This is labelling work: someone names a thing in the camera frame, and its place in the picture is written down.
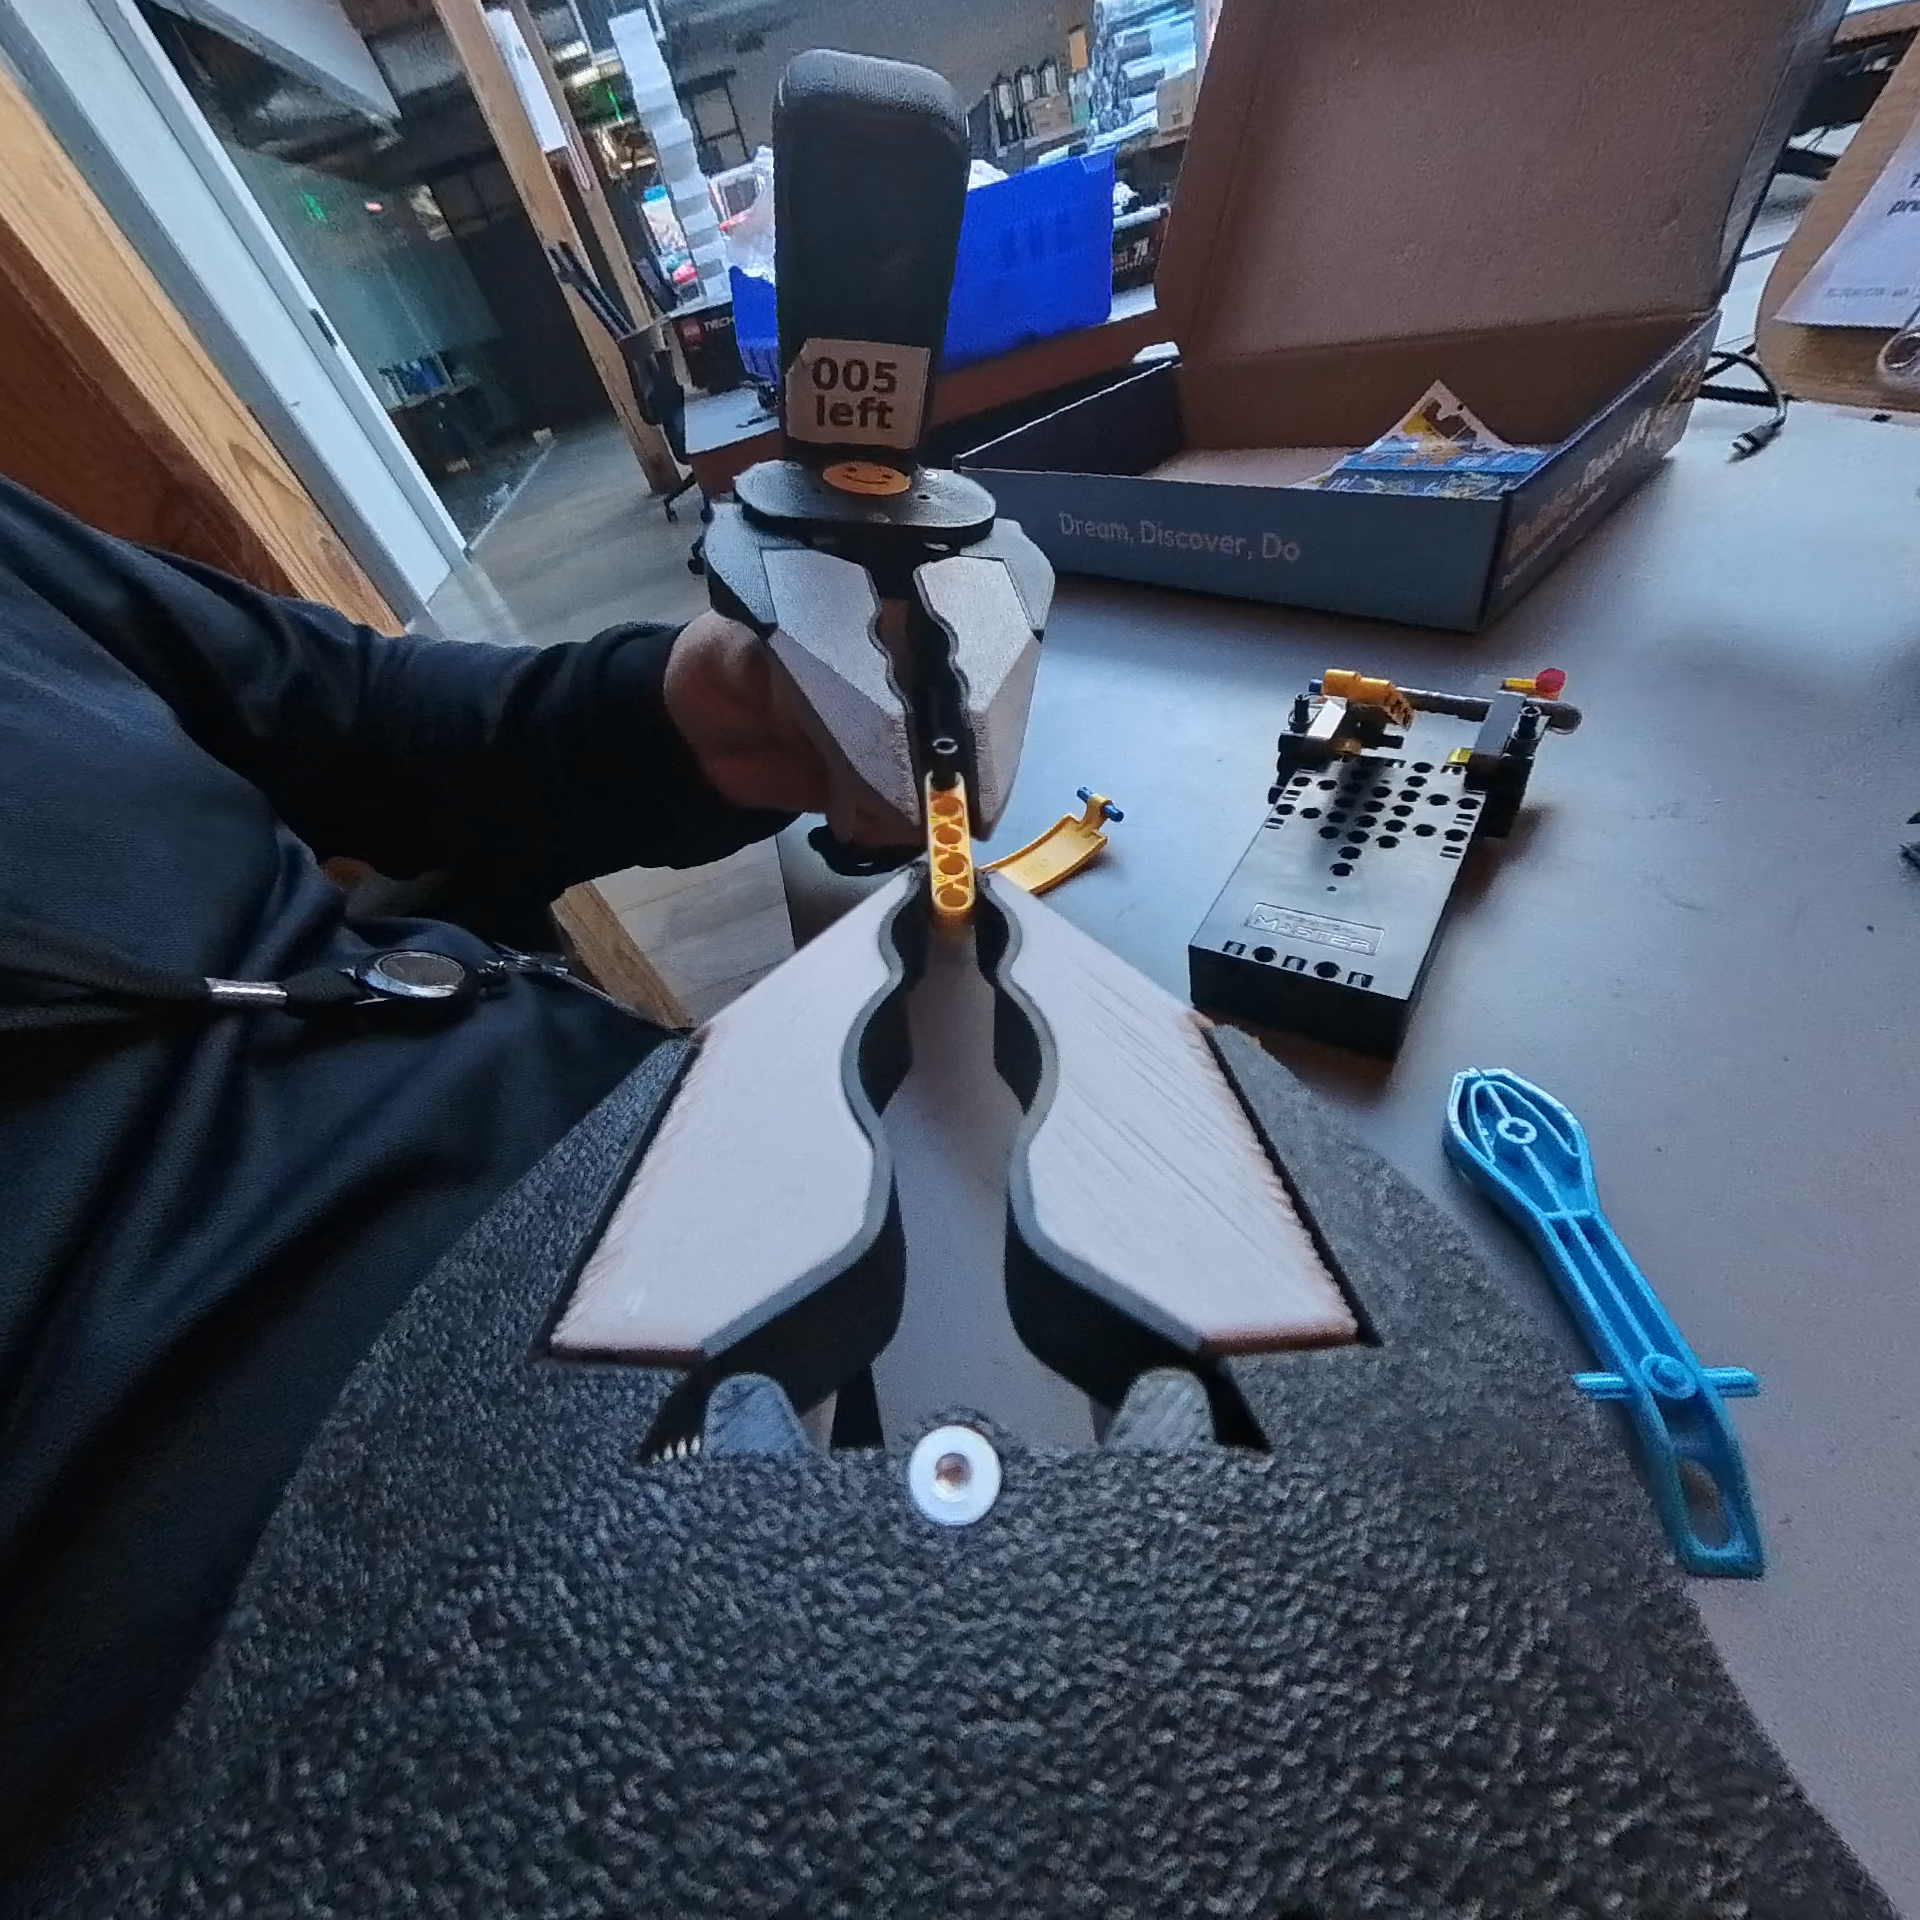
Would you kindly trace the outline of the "colourful instruction booklet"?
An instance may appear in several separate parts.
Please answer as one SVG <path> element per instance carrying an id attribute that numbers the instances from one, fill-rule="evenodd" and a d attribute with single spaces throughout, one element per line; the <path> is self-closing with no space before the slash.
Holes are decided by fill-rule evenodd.
<path id="1" fill-rule="evenodd" d="M 1444 381 L 1373 444 L 1348 450 L 1301 486 L 1364 495 L 1497 499 L 1552 460 L 1557 444 L 1507 444 Z"/>

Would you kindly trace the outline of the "black office chair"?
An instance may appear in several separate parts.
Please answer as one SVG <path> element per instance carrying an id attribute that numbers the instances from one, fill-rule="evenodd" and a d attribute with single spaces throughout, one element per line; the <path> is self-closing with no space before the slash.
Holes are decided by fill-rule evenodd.
<path id="1" fill-rule="evenodd" d="M 658 335 L 656 327 L 645 327 L 645 328 L 623 333 L 616 338 L 616 348 L 627 361 L 638 419 L 663 433 L 663 442 L 668 444 L 673 456 L 681 468 L 693 468 L 687 450 L 686 450 L 686 389 L 678 381 L 678 373 L 676 373 L 676 361 L 673 361 L 664 338 Z M 701 493 L 701 533 L 687 545 L 686 569 L 693 574 L 704 574 L 704 525 L 712 520 L 712 506 L 707 506 L 701 482 L 693 472 L 686 480 L 678 480 L 663 495 L 663 512 L 664 512 L 664 520 L 673 520 L 673 501 L 687 489 Z"/>

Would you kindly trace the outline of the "person's left hand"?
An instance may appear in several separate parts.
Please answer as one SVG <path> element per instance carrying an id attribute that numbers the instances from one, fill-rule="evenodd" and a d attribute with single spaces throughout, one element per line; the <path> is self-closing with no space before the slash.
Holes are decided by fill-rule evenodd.
<path id="1" fill-rule="evenodd" d="M 704 781 L 735 806 L 821 814 L 854 844 L 902 844 L 902 817 L 851 775 L 778 652 L 717 610 L 673 640 L 663 702 Z"/>

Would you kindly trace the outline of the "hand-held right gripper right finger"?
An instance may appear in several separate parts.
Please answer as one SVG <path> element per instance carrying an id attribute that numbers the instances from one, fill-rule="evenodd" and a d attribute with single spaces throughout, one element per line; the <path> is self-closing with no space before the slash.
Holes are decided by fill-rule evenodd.
<path id="1" fill-rule="evenodd" d="M 1010 1159 L 1010 1307 L 1033 1356 L 1272 1356 L 1351 1345 L 1212 1022 L 990 875 L 978 964 L 996 1066 L 1020 1103 Z"/>

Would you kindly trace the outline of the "person's left forearm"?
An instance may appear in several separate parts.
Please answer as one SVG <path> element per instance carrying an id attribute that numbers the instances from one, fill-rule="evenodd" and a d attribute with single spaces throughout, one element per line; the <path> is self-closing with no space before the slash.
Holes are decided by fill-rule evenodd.
<path id="1" fill-rule="evenodd" d="M 549 901 L 630 866 L 704 866 L 765 828 L 668 722 L 673 637 L 637 624 L 513 651 L 256 598 L 204 660 L 191 734 L 318 858 Z"/>

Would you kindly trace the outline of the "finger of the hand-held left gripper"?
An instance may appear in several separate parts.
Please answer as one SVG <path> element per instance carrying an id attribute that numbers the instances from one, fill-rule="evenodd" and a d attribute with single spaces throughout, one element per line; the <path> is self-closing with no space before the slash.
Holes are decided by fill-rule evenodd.
<path id="1" fill-rule="evenodd" d="M 920 826 L 910 713 L 879 640 L 870 574 L 817 549 L 769 549 L 761 569 L 772 606 L 769 652 L 813 716 L 821 753 L 835 753 L 829 820 L 851 826 L 866 809 L 883 826 Z"/>
<path id="2" fill-rule="evenodd" d="M 1006 557 L 950 555 L 916 569 L 931 742 L 950 742 L 974 837 L 991 837 L 1017 781 L 1040 655 L 1040 616 Z"/>

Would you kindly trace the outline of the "brown cardboard box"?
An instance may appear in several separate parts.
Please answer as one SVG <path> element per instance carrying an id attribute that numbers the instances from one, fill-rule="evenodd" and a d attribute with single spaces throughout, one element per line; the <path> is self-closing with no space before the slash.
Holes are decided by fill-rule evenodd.
<path id="1" fill-rule="evenodd" d="M 1905 31 L 1911 46 L 1892 62 L 1874 106 L 1815 185 L 1798 224 L 1764 279 L 1756 308 L 1756 360 L 1775 389 L 1796 400 L 1826 400 L 1868 413 L 1916 413 L 1916 385 L 1898 381 L 1880 365 L 1891 338 L 1882 327 L 1810 327 L 1788 320 L 1788 300 L 1815 273 L 1849 217 L 1916 133 L 1916 4 L 1877 4 L 1843 13 L 1835 43 L 1874 31 Z"/>

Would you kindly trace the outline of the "yellow toy brick assembly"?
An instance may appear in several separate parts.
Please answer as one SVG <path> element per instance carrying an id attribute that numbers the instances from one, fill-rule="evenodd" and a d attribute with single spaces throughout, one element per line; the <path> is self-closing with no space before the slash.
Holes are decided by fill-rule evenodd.
<path id="1" fill-rule="evenodd" d="M 1053 891 L 1091 868 L 1105 849 L 1105 828 L 1123 821 L 1123 806 L 1105 792 L 1077 787 L 1080 809 L 1057 817 L 1040 837 L 1000 858 L 977 861 L 978 875 L 1000 875 L 1031 894 Z"/>

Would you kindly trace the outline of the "wide wooden post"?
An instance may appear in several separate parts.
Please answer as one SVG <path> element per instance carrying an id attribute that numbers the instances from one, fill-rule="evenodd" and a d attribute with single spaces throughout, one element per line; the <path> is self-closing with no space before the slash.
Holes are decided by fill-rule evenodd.
<path id="1" fill-rule="evenodd" d="M 397 631 L 13 76 L 3 476 L 112 535 Z"/>

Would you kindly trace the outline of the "black toy battery box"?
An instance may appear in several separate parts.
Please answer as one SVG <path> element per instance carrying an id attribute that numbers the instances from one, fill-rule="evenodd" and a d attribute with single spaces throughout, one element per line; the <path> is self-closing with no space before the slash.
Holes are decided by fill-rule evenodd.
<path id="1" fill-rule="evenodd" d="M 1358 753 L 1281 776 L 1189 941 L 1212 1019 L 1394 1058 L 1480 826 L 1466 766 Z"/>

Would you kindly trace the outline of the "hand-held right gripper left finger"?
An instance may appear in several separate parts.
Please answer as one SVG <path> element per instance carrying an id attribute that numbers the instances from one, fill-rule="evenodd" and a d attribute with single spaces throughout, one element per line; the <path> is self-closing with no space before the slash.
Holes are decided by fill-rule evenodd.
<path id="1" fill-rule="evenodd" d="M 879 1146 L 850 1046 L 902 981 L 890 922 L 916 881 L 890 875 L 701 1027 L 551 1353 L 715 1360 L 851 1253 Z"/>

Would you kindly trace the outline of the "slim wooden post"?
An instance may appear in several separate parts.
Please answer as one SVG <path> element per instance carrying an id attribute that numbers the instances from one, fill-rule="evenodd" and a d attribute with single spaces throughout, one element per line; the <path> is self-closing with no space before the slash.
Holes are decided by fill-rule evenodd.
<path id="1" fill-rule="evenodd" d="M 467 85 L 497 143 L 497 153 L 515 185 L 520 204 L 540 246 L 540 259 L 551 259 L 551 248 L 561 240 L 582 252 L 582 235 L 563 203 L 561 176 L 553 174 L 549 153 L 539 143 L 539 127 L 524 112 L 524 100 L 515 89 L 513 69 L 501 57 L 493 29 L 487 27 L 483 4 L 434 4 L 434 13 L 454 48 L 454 57 L 467 76 Z M 606 335 L 605 322 L 598 322 L 590 308 L 571 286 L 557 289 L 571 317 L 571 327 L 582 335 L 585 353 L 598 373 L 598 381 L 605 385 L 613 419 L 645 476 L 645 489 L 656 495 L 668 493 L 678 482 L 681 468 L 673 456 L 663 433 L 638 419 L 633 381 L 620 348 Z"/>

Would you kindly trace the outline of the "open blue cardboard box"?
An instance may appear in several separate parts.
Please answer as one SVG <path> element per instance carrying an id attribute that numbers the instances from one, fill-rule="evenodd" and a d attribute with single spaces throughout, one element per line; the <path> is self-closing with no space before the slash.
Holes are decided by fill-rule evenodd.
<path id="1" fill-rule="evenodd" d="M 1178 354 L 963 453 L 1057 570 L 1472 632 L 1681 438 L 1842 4 L 1223 4 Z M 1301 486 L 1444 381 L 1497 499 Z"/>

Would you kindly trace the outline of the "yellow brick beam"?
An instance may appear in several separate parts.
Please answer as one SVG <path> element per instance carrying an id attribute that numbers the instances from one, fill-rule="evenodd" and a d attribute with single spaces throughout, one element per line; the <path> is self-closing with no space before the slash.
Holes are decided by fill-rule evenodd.
<path id="1" fill-rule="evenodd" d="M 924 858 L 931 922 L 963 928 L 977 906 L 977 861 L 967 781 L 957 769 L 924 776 Z"/>

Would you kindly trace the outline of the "blue brick separator tool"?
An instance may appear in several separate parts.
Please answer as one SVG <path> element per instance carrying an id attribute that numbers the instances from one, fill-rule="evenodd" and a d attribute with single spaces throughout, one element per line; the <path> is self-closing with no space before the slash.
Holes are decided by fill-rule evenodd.
<path id="1" fill-rule="evenodd" d="M 1673 1559 L 1696 1578 L 1764 1578 L 1766 1555 L 1726 1402 L 1761 1376 L 1703 1365 L 1598 1207 L 1578 1115 L 1506 1066 L 1447 1093 L 1447 1154 L 1542 1261 L 1592 1365 L 1574 1386 L 1615 1403 Z"/>

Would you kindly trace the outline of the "blue plastic bin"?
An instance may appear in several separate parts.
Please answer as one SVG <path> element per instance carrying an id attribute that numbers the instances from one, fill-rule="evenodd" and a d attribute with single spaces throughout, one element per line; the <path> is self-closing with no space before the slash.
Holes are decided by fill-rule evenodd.
<path id="1" fill-rule="evenodd" d="M 970 185 L 942 373 L 1105 322 L 1114 181 L 1114 156 L 1094 153 Z"/>

